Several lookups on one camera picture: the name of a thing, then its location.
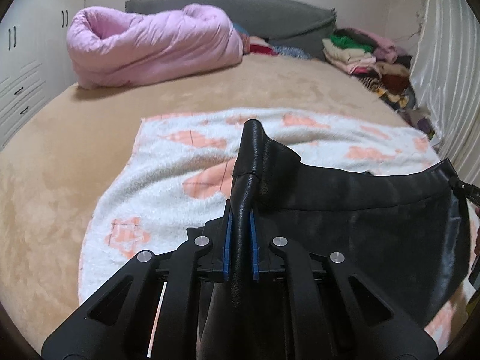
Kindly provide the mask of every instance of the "white and orange patterned blanket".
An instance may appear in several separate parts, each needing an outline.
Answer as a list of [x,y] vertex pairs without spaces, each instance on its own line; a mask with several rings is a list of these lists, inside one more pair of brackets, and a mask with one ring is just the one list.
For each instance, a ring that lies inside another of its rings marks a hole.
[[[239,108],[144,119],[129,162],[100,198],[88,226],[79,269],[80,302],[138,251],[175,250],[187,239],[187,227],[223,215],[243,123],[252,118],[312,166],[406,175],[439,161],[428,138],[411,127],[303,110]],[[478,219],[473,211],[470,217],[475,240]],[[440,350],[455,326],[466,320],[465,301],[473,292],[465,281],[426,327]]]

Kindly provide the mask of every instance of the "blue strip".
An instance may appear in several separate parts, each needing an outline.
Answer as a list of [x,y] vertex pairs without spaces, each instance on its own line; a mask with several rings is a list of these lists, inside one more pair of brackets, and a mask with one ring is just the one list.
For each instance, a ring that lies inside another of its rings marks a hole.
[[232,237],[232,211],[229,212],[229,221],[226,225],[225,246],[223,247],[223,278],[229,280],[230,275],[230,240]]
[[258,281],[259,269],[258,269],[258,244],[257,233],[255,229],[254,212],[250,210],[250,234],[251,234],[251,268],[253,271],[253,279]]

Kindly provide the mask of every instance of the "curtain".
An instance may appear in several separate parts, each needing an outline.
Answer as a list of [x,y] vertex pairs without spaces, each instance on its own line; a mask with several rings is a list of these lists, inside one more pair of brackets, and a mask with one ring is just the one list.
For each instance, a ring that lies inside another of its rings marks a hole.
[[466,0],[427,0],[411,83],[461,178],[480,185],[480,24]]

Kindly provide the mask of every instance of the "cabinet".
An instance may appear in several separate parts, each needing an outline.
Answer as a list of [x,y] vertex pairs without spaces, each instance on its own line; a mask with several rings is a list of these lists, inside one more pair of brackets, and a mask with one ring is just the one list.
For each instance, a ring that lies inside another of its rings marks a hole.
[[76,82],[66,34],[84,1],[14,0],[1,21],[0,150],[35,112]]

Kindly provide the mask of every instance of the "headboard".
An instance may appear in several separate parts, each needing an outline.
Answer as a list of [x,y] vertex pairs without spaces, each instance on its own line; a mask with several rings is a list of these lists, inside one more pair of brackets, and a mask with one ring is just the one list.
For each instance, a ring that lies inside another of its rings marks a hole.
[[149,15],[182,9],[192,3],[222,8],[234,23],[250,35],[271,44],[299,47],[325,60],[322,39],[335,28],[337,13],[293,0],[129,0],[126,12]]

